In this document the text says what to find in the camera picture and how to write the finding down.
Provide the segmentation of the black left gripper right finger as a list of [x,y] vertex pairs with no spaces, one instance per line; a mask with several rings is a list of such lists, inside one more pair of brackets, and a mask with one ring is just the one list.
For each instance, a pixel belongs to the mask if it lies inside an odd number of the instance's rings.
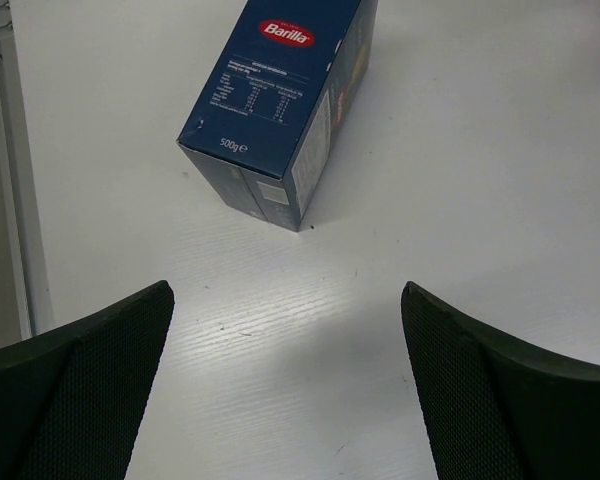
[[480,322],[414,282],[404,336],[440,479],[600,479],[600,365]]

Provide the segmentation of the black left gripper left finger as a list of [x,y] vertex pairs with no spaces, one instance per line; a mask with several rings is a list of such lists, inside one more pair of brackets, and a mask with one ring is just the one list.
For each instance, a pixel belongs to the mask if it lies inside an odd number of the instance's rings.
[[0,349],[0,479],[122,479],[166,343],[161,280]]

